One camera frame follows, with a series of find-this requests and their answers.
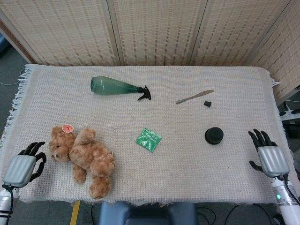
woven room divider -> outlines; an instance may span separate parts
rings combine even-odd
[[[247,63],[270,71],[280,104],[300,85],[300,1],[292,0]]]
[[[297,7],[297,0],[0,0],[0,31],[28,62],[45,65],[256,65],[282,82],[275,88],[282,98],[300,85],[293,55],[273,59],[295,49]]]

brown teddy bear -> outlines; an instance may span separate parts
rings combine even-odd
[[[93,199],[105,197],[110,189],[109,176],[112,174],[115,161],[113,154],[98,141],[96,132],[84,129],[76,137],[73,133],[65,133],[61,127],[54,127],[49,143],[51,156],[59,162],[72,161],[73,179],[83,183],[86,171],[90,171],[93,183],[89,193]]]

round black lid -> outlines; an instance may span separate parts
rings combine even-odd
[[[205,140],[209,144],[219,144],[223,136],[223,131],[218,127],[212,127],[205,132]]]

tablecloth fringe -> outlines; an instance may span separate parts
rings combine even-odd
[[[18,79],[20,81],[18,92],[15,95],[15,99],[12,102],[12,110],[10,110],[9,117],[7,118],[6,126],[4,127],[4,132],[2,134],[2,137],[0,139],[0,157],[2,156],[2,150],[5,145],[6,138],[9,136],[9,132],[11,131],[11,127],[14,123],[14,118],[18,114],[18,111],[23,103],[23,97],[25,96],[25,91],[28,86],[29,82],[29,76],[31,74],[32,67],[26,65],[25,72],[20,75],[20,78]]]

blue chair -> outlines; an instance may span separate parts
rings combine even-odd
[[[198,225],[196,205],[176,202],[133,206],[126,202],[101,203],[98,225]]]

